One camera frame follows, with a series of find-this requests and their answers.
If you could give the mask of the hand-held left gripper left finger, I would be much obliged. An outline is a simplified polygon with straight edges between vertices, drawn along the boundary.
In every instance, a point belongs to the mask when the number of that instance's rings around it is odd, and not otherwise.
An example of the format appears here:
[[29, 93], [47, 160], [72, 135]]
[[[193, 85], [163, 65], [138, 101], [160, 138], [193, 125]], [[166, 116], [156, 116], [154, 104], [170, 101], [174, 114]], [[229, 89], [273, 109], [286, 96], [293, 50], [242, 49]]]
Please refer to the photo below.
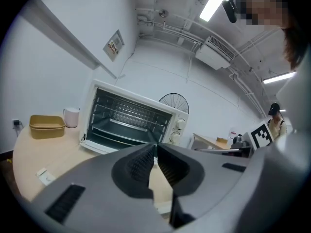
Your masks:
[[149, 188], [154, 148], [143, 144], [85, 160], [44, 188], [32, 206], [60, 230], [169, 233]]

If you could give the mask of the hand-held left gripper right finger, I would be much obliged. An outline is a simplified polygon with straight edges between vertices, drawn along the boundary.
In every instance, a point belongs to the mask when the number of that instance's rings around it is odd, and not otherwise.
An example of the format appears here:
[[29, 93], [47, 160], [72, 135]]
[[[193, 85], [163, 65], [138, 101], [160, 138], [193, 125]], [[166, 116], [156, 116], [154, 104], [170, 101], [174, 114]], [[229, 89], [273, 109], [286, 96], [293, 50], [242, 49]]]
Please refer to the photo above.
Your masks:
[[169, 224], [184, 226], [214, 207], [237, 183], [249, 159], [157, 146], [158, 165], [173, 189]]

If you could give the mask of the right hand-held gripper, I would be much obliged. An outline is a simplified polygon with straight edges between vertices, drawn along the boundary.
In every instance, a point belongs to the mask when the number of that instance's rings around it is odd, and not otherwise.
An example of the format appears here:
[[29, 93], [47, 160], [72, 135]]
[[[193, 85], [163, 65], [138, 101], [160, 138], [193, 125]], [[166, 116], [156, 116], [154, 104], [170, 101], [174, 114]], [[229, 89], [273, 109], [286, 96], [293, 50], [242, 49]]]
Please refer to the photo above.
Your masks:
[[252, 126], [242, 135], [238, 135], [233, 139], [231, 149], [195, 149], [195, 151], [214, 153], [214, 154], [229, 154], [237, 153], [249, 149], [248, 157], [252, 157], [255, 151], [259, 148], [266, 147], [273, 143], [274, 138], [265, 121]]

